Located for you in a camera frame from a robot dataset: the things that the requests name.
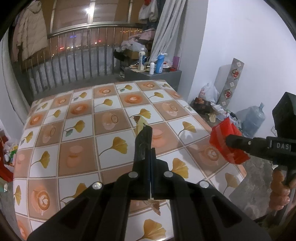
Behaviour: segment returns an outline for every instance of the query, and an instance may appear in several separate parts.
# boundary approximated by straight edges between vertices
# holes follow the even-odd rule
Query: cardboard box
[[[131,59],[139,59],[139,52],[137,51],[131,51],[129,49],[126,49],[123,53]]]

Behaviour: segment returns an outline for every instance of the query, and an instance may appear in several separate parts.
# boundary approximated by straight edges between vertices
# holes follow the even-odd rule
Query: red object
[[[0,177],[7,182],[12,182],[13,173],[4,166],[3,160],[4,160],[3,145],[2,145],[2,141],[0,141]]]
[[[229,117],[212,128],[210,144],[218,149],[226,161],[232,164],[242,164],[250,157],[240,149],[234,149],[226,145],[225,139],[228,135],[242,136],[236,126],[230,122]]]
[[[151,0],[144,0],[144,5],[148,6],[151,3]]]

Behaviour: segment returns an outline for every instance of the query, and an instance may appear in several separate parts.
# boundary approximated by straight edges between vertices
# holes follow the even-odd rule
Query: hanging jacket
[[[17,46],[21,44],[23,60],[48,46],[47,31],[39,1],[30,3],[20,21]]]

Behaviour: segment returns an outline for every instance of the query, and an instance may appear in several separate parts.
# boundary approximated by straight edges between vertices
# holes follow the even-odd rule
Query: metal screw
[[[209,184],[207,181],[201,181],[201,182],[200,182],[200,186],[201,186],[202,188],[208,188],[209,185],[210,185],[210,184]]]
[[[170,171],[166,171],[166,172],[164,172],[164,176],[165,177],[172,177],[173,176],[173,173],[170,172]]]
[[[128,176],[129,176],[130,178],[136,178],[136,177],[138,176],[138,173],[137,173],[137,172],[130,172],[130,173],[128,174]]]
[[[95,190],[101,189],[102,188],[102,184],[100,182],[96,182],[92,185],[92,188]]]

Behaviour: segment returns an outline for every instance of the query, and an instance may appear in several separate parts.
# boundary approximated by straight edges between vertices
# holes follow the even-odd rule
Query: human hand
[[[270,184],[272,192],[270,194],[269,207],[272,210],[278,211],[283,209],[283,207],[290,202],[290,198],[288,197],[290,189],[296,187],[296,178],[289,183],[289,187],[283,185],[282,182],[284,181],[284,179],[285,178],[281,170],[275,169],[272,174],[272,182]],[[296,202],[294,203],[293,200],[293,204],[290,210],[293,209],[295,206]]]

